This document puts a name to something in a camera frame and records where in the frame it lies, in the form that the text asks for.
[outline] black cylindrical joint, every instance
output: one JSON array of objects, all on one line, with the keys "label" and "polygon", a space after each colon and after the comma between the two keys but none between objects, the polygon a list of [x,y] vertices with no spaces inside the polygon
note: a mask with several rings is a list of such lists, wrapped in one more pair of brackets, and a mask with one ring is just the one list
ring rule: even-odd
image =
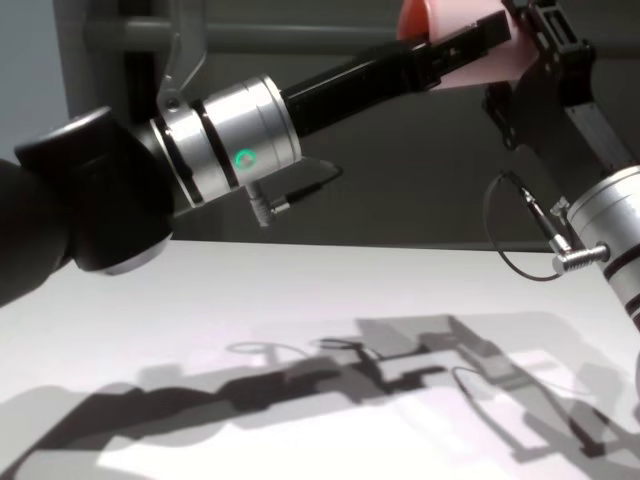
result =
[{"label": "black cylindrical joint", "polygon": [[0,307],[38,288],[64,263],[68,238],[56,195],[0,160]]},{"label": "black cylindrical joint", "polygon": [[385,100],[437,85],[431,61],[426,35],[390,42],[284,90],[282,98],[298,136],[305,137]]},{"label": "black cylindrical joint", "polygon": [[16,155],[60,197],[71,255],[82,270],[121,272],[171,236],[165,179],[110,109],[75,119],[18,147]]},{"label": "black cylindrical joint", "polygon": [[161,133],[154,131],[153,124],[147,122],[132,130],[133,135],[153,157],[158,172],[163,176],[173,198],[173,215],[178,216],[192,209],[187,192],[178,182],[178,174],[174,171],[167,147]]}]

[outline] black cable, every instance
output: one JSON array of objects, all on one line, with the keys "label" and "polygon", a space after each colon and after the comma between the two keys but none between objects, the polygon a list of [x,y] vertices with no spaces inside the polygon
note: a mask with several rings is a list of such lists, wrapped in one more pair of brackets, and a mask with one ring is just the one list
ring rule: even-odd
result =
[{"label": "black cable", "polygon": [[531,280],[534,282],[551,282],[553,280],[557,280],[558,278],[560,278],[560,275],[558,274],[551,275],[549,277],[536,277],[534,275],[529,275],[528,273],[520,270],[511,260],[509,260],[507,255],[504,253],[504,250],[500,247],[500,245],[498,244],[497,240],[494,238],[491,232],[491,228],[489,225],[489,214],[491,212],[491,205],[492,205],[495,191],[498,188],[498,185],[500,185],[500,183],[504,179],[510,179],[511,176],[513,176],[513,174],[509,172],[501,173],[489,184],[489,187],[487,188],[487,191],[484,194],[484,201],[482,203],[482,220],[484,224],[484,231],[487,237],[489,238],[489,241],[493,245],[493,248],[496,250],[498,255],[500,255],[500,258],[502,258],[502,260],[507,264],[507,266],[511,268],[511,270],[516,272],[518,275],[526,278],[527,280]]},{"label": "black cable", "polygon": [[323,167],[334,170],[333,175],[329,176],[328,178],[325,178],[324,180],[314,182],[310,185],[307,185],[306,187],[302,187],[297,190],[294,190],[293,192],[287,193],[284,196],[284,198],[286,199],[287,203],[289,203],[289,205],[293,205],[295,203],[301,202],[305,198],[310,197],[311,195],[313,195],[314,193],[317,193],[323,187],[333,182],[334,180],[337,180],[344,174],[344,170],[334,163],[328,162],[326,160],[317,160],[317,159],[315,161],[320,163]]},{"label": "black cable", "polygon": [[574,250],[580,248],[580,240],[578,240],[576,232],[573,230],[573,227],[569,223],[569,218],[567,217],[566,211],[560,214],[560,223],[562,223],[562,226],[567,231],[567,237],[569,237],[569,245],[571,245],[571,248]]}]

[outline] silver joint housing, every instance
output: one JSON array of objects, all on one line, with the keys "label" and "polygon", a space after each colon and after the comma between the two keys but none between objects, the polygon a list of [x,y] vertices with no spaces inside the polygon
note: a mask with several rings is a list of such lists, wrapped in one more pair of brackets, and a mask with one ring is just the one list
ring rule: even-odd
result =
[{"label": "silver joint housing", "polygon": [[192,208],[298,162],[301,148],[280,91],[253,78],[151,121]]},{"label": "silver joint housing", "polygon": [[569,222],[587,249],[605,244],[605,278],[634,320],[640,320],[640,167],[603,180],[569,210]]}]

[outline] green led light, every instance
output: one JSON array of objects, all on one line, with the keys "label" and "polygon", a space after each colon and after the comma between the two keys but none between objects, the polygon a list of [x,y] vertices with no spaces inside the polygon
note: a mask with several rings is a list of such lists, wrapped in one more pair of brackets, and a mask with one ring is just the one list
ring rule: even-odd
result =
[{"label": "green led light", "polygon": [[258,156],[256,155],[256,152],[249,148],[245,148],[244,150],[240,150],[236,153],[233,163],[235,163],[236,167],[240,170],[247,170],[253,167],[257,161]]}]

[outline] pink object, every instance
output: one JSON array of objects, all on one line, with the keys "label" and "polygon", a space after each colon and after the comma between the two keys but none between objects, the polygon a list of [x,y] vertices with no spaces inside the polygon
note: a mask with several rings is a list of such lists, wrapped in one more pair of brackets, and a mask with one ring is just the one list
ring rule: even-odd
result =
[{"label": "pink object", "polygon": [[[398,36],[405,37],[416,32],[429,32],[432,42],[456,30],[470,25],[478,19],[505,10],[500,0],[405,0],[398,24]],[[460,70],[442,79],[438,88],[454,88],[467,85],[518,80],[537,58],[537,50],[527,35],[522,33],[509,15],[512,39]]]}]

